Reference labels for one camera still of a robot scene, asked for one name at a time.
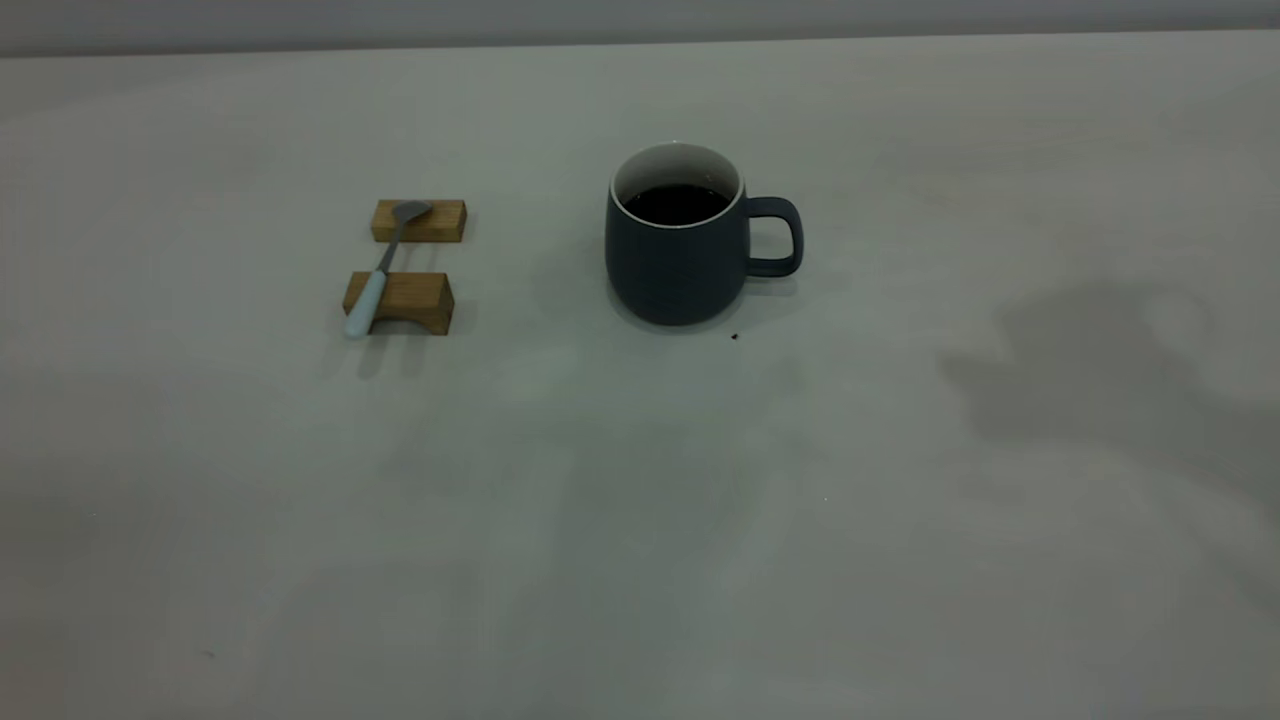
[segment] dark blue mug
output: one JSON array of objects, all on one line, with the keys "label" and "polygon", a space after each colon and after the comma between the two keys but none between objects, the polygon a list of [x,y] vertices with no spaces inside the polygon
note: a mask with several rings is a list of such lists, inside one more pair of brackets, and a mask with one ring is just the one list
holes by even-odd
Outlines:
[{"label": "dark blue mug", "polygon": [[[663,213],[644,219],[628,210],[645,192],[684,186],[713,192],[721,199],[713,208],[727,205],[705,218],[684,217],[678,220],[684,224],[654,222]],[[786,220],[791,255],[751,258],[751,218]],[[622,304],[650,323],[687,325],[713,318],[733,304],[748,277],[790,275],[803,258],[804,229],[795,205],[781,197],[748,197],[741,173],[714,150],[655,145],[623,163],[609,184],[604,227],[609,282]]]}]

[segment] wooden block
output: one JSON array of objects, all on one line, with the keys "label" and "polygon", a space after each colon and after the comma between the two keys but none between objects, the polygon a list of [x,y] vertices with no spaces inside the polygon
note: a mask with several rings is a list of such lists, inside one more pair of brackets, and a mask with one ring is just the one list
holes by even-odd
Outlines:
[{"label": "wooden block", "polygon": [[[392,209],[403,200],[379,200],[370,228],[374,240],[390,242],[396,233]],[[401,242],[462,242],[462,229],[467,225],[467,204],[461,200],[429,200],[431,211],[404,225]]]},{"label": "wooden block", "polygon": [[[348,315],[369,282],[369,273],[351,273],[342,309]],[[387,273],[383,300],[374,311],[378,320],[412,320],[433,334],[449,334],[453,320],[453,291],[444,273]]]}]

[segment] mug rim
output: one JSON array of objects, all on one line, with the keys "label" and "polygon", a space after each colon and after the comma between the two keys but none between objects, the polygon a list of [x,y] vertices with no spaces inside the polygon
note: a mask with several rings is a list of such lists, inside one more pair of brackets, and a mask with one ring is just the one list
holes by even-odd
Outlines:
[{"label": "mug rim", "polygon": [[[636,158],[639,158],[640,155],[644,155],[645,152],[649,152],[650,150],[657,150],[659,147],[671,147],[672,145],[681,145],[681,146],[685,146],[685,147],[692,147],[692,149],[696,149],[696,150],[703,150],[703,151],[710,152],[712,155],[716,155],[717,158],[719,158],[721,160],[723,160],[724,164],[727,164],[730,168],[733,168],[733,174],[737,176],[737,191],[733,193],[733,197],[728,201],[728,205],[726,205],[723,210],[721,210],[719,213],[716,213],[714,215],[712,215],[710,218],[707,218],[705,220],[698,220],[696,223],[690,223],[687,225],[663,225],[663,224],[658,224],[658,223],[650,223],[649,220],[645,220],[643,218],[637,218],[637,217],[632,215],[631,211],[627,210],[626,205],[623,205],[622,201],[618,200],[618,176],[622,173],[622,168],[625,168],[626,164],[630,163],[631,160],[635,160]],[[685,142],[682,140],[668,140],[668,141],[664,141],[664,142],[655,142],[655,143],[653,143],[653,145],[650,145],[648,147],[641,147],[640,150],[636,150],[635,152],[632,152],[631,155],[628,155],[627,159],[623,160],[621,165],[618,165],[617,170],[613,170],[613,178],[609,179],[609,199],[618,208],[618,210],[622,210],[623,215],[631,218],[632,220],[635,220],[635,222],[637,222],[640,224],[645,224],[645,225],[649,225],[652,228],[659,228],[659,229],[696,228],[698,225],[705,225],[707,223],[718,220],[722,217],[724,217],[724,214],[727,214],[730,210],[732,210],[735,205],[737,205],[737,201],[742,199],[742,193],[744,192],[746,192],[746,183],[742,182],[742,170],[739,170],[737,165],[735,165],[732,160],[730,160],[728,158],[726,158],[721,152],[717,152],[716,150],[712,150],[710,147],[707,147],[705,145],[698,145],[698,143],[694,143],[694,142]]]}]

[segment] white spoon handle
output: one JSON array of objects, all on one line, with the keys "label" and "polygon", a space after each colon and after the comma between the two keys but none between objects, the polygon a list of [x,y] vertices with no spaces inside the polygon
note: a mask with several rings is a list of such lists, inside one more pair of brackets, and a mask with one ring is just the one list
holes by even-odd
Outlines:
[{"label": "white spoon handle", "polygon": [[347,325],[343,333],[351,340],[358,340],[369,334],[369,325],[374,324],[374,311],[378,310],[378,301],[383,299],[383,288],[387,287],[387,273],[374,270],[369,274],[365,290],[360,291],[360,300],[347,315]]}]

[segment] mug handle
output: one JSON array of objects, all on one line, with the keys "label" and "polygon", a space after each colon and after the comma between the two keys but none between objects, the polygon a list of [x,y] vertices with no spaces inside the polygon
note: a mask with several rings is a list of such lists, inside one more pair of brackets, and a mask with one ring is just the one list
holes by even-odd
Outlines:
[{"label": "mug handle", "polygon": [[791,256],[774,259],[749,258],[746,274],[754,278],[785,278],[800,269],[804,260],[804,227],[800,224],[800,211],[790,200],[782,197],[748,197],[746,215],[749,218],[782,218],[791,228]]}]

